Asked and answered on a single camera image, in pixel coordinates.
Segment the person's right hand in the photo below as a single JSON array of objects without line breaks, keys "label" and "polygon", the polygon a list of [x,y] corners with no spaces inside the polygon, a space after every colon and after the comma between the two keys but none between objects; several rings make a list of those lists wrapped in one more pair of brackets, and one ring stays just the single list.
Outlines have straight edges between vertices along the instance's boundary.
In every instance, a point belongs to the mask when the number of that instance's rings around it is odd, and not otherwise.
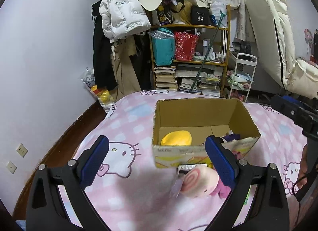
[{"label": "person's right hand", "polygon": [[308,146],[305,145],[303,147],[303,150],[302,150],[302,158],[301,158],[301,162],[300,162],[300,170],[299,170],[299,174],[298,174],[298,183],[297,183],[297,187],[299,189],[302,189],[302,187],[307,183],[307,178],[305,177],[306,172],[308,170],[308,167],[307,167],[307,148],[308,148]]}]

